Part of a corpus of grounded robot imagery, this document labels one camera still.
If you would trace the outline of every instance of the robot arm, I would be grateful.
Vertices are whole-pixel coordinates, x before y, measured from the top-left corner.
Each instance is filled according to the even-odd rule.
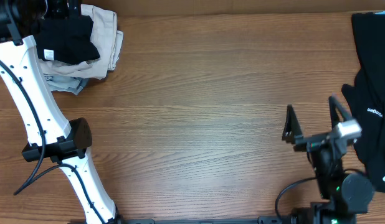
[[[17,14],[17,9],[24,6],[25,2],[36,5],[45,1],[0,1],[0,76],[24,121],[28,144],[22,155],[28,162],[50,157],[58,163],[55,168],[60,168],[68,177],[82,204],[86,222],[110,223],[116,217],[116,206],[103,188],[93,164],[90,128],[83,118],[68,121],[55,103],[38,63],[36,42],[32,35],[22,33],[23,26],[17,22],[22,20],[22,16],[26,17]],[[19,82],[16,83],[10,73],[19,80],[29,96],[44,134],[39,131],[36,117],[19,88]]]

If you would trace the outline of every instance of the wooden table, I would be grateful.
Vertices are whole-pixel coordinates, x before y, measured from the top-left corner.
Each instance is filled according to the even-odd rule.
[[[78,97],[55,93],[68,119],[84,117],[93,160],[126,218],[273,215],[288,184],[313,176],[305,153],[281,141],[287,104],[305,134],[330,130],[327,98],[359,62],[351,14],[121,17],[116,71]],[[18,196],[35,162],[0,78],[0,223],[66,223],[83,210],[61,171]],[[352,149],[345,167],[362,168]],[[52,164],[46,159],[41,170]],[[280,211],[319,201],[315,182],[287,193]],[[376,194],[359,223],[385,223]]]

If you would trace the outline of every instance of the gray cloth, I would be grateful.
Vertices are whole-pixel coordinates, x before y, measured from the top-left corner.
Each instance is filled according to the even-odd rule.
[[[78,95],[87,85],[89,78],[65,77],[61,75],[44,75],[50,91],[67,91]]]

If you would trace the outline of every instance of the black cloth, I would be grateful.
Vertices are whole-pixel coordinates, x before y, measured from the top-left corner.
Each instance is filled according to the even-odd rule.
[[[54,60],[78,64],[100,58],[91,43],[93,21],[90,16],[41,20],[40,33],[35,36],[37,56],[46,60],[44,50],[54,51]]]
[[[353,14],[352,26],[361,70],[342,93],[363,129],[354,149],[375,189],[385,192],[385,15]]]

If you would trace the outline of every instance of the folded clothes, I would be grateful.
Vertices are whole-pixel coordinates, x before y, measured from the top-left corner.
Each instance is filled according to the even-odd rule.
[[[57,60],[78,64],[100,58],[90,41],[93,21],[89,16],[68,19],[43,19],[35,35],[37,56],[42,60]]]
[[[116,13],[100,9],[99,7],[82,4],[82,15],[90,16],[93,21],[91,43],[96,46],[100,58],[96,60],[87,60],[75,65],[60,62],[57,60],[43,61],[39,60],[43,73],[47,77],[63,76],[88,79],[103,79],[107,76],[108,71],[116,68],[119,59],[121,45],[123,42],[123,32],[116,30],[117,16]],[[49,86],[52,90],[70,91],[75,93],[73,88],[74,80],[52,79]]]

